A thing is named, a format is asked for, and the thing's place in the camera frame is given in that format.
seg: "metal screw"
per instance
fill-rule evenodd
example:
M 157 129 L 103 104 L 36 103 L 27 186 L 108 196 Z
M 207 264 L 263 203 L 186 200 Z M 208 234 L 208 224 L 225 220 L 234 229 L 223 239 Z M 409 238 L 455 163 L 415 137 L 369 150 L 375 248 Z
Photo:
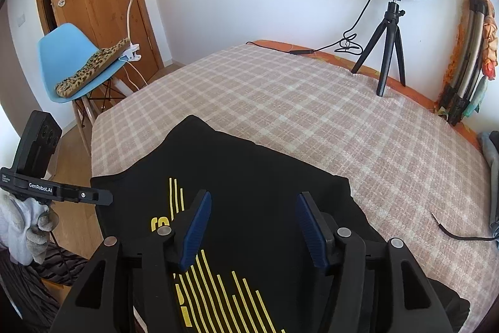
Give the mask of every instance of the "metal screw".
M 402 248 L 404 246 L 404 242 L 400 240 L 399 238 L 393 238 L 391 240 L 392 246 L 395 248 Z
M 117 241 L 118 241 L 118 239 L 114 236 L 106 237 L 104 240 L 104 246 L 108 246 L 108 247 L 114 246 Z
M 172 232 L 172 229 L 170 226 L 161 226 L 158 228 L 158 235 L 160 236 L 167 236 Z
M 339 228 L 337 233 L 341 237 L 350 237 L 352 235 L 352 231 L 349 228 Z

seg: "blue gripper pad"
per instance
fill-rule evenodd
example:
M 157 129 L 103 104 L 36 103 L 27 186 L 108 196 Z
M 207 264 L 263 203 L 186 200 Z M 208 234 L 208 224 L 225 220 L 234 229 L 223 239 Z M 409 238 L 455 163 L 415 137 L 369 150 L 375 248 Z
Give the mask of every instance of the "blue gripper pad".
M 194 264 L 201 240 L 203 240 L 203 235 L 205 234 L 206 225 L 208 225 L 210 213 L 211 195 L 209 192 L 206 192 L 184 237 L 182 258 L 179 261 L 180 272 L 186 271 Z
M 298 219 L 314 266 L 322 269 L 328 268 L 329 261 L 326 252 L 326 239 L 302 193 L 298 195 L 298 199 L 296 200 L 296 218 Z

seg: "light switch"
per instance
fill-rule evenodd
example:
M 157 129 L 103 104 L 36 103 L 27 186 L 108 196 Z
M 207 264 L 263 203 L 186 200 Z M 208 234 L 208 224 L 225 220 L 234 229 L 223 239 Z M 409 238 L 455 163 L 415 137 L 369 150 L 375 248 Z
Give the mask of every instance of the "light switch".
M 21 27 L 23 23 L 26 22 L 26 17 L 24 13 L 17 18 L 17 27 Z

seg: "bed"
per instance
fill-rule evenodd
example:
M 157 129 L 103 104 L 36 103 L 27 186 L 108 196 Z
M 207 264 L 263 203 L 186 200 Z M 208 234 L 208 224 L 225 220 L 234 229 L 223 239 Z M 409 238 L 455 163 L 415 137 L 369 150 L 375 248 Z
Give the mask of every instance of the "bed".
M 427 276 L 471 302 L 471 333 L 499 294 L 499 251 L 449 239 L 488 235 L 490 170 L 481 152 L 439 117 L 377 81 L 328 62 L 255 45 L 220 51 L 163 77 L 95 122 L 92 174 L 146 156 L 188 115 L 348 177 L 384 238 L 400 237 Z

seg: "gray cloth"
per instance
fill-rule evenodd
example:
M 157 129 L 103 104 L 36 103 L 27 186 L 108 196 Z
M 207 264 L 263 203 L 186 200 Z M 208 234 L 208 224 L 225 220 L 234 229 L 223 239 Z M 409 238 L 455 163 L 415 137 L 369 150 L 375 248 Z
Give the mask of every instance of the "gray cloth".
M 49 232 L 59 223 L 57 214 L 33 198 L 20 201 L 0 193 L 0 246 L 25 266 L 45 259 Z
M 491 167 L 491 217 L 489 224 L 491 226 L 492 235 L 499 235 L 499 216 L 497 213 L 497 188 L 499 185 L 499 153 L 496 146 L 489 138 L 490 132 L 483 132 L 478 135 L 478 141 L 482 146 L 483 156 Z

